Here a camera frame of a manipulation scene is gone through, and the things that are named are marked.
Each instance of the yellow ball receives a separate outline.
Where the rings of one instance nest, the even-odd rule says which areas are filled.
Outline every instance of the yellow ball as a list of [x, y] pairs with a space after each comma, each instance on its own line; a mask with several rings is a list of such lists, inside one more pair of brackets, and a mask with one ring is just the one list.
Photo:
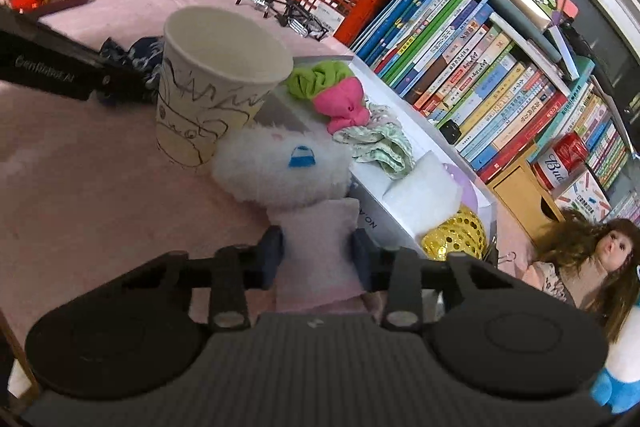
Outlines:
[[479, 217], [462, 205], [454, 216], [427, 232], [421, 246], [427, 257], [436, 261], [446, 261], [450, 252], [465, 252], [482, 259], [486, 235]]

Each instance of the budweiser can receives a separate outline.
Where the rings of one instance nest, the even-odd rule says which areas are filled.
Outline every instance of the budweiser can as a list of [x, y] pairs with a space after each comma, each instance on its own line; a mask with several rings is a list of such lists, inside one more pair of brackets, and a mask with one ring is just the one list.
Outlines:
[[531, 168], [540, 184], [547, 190], [553, 190], [584, 163], [587, 156], [587, 147], [573, 131], [546, 148], [532, 163]]

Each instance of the paper cup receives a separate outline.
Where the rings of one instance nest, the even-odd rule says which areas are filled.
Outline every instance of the paper cup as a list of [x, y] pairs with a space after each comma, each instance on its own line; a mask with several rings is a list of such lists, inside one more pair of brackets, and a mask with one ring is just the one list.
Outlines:
[[206, 6], [174, 12], [164, 25], [158, 147], [181, 165], [206, 163], [292, 69], [289, 51], [252, 20]]

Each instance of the pink tablecloth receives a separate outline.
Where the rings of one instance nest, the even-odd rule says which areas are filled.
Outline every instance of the pink tablecloth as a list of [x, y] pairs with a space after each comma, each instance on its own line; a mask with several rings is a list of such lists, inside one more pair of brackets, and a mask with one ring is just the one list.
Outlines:
[[[178, 7], [207, 4], [255, 18], [294, 55], [347, 52], [234, 1], [95, 0], [46, 22], [95, 48], [107, 37], [128, 47], [162, 34]], [[204, 257], [253, 243], [267, 226], [206, 172], [167, 161], [151, 107], [105, 108], [0, 82], [0, 136], [0, 307], [20, 341], [43, 313], [165, 251]], [[254, 312], [268, 305], [263, 299], [250, 298]]]

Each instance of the brown hair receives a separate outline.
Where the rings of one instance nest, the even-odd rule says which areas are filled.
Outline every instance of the brown hair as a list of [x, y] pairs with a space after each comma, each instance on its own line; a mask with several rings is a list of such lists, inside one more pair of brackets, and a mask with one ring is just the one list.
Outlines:
[[548, 248], [538, 254], [538, 261], [553, 263], [578, 274], [582, 264], [595, 253], [598, 241], [607, 233], [616, 230], [632, 242], [631, 254], [620, 269], [607, 275], [588, 308], [597, 316], [607, 340], [612, 343], [640, 296], [640, 280], [636, 273], [636, 266], [640, 264], [640, 229], [628, 219], [612, 219], [594, 225], [574, 210], [564, 210], [562, 214], [565, 221], [549, 229], [543, 239]]

